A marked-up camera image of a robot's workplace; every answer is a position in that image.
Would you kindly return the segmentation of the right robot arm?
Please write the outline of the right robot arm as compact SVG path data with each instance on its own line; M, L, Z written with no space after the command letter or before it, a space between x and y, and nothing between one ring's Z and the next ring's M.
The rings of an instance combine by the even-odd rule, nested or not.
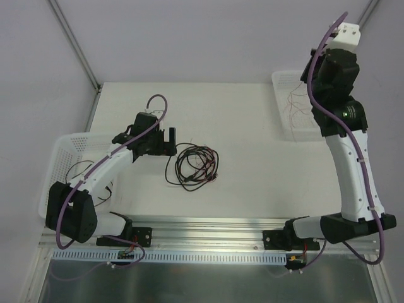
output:
M311 58L301 77L311 85L312 113L330 149L340 187L340 212L287 220L282 229L264 230L266 250L319 249L314 239L346 243L396 227L378 198L367 151L367 119L362 104L351 96L359 73L357 56L327 49Z

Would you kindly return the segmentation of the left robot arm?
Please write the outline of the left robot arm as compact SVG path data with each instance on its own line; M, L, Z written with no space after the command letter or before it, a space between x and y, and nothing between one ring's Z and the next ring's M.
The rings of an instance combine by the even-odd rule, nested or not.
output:
M114 211L98 211L95 198L117 175L143 155L174 156L176 129L165 131L157 116L140 112L134 123L112 139L101 160L68 182L50 187L45 226L72 242L99 237L100 244L125 246L133 238L133 221Z

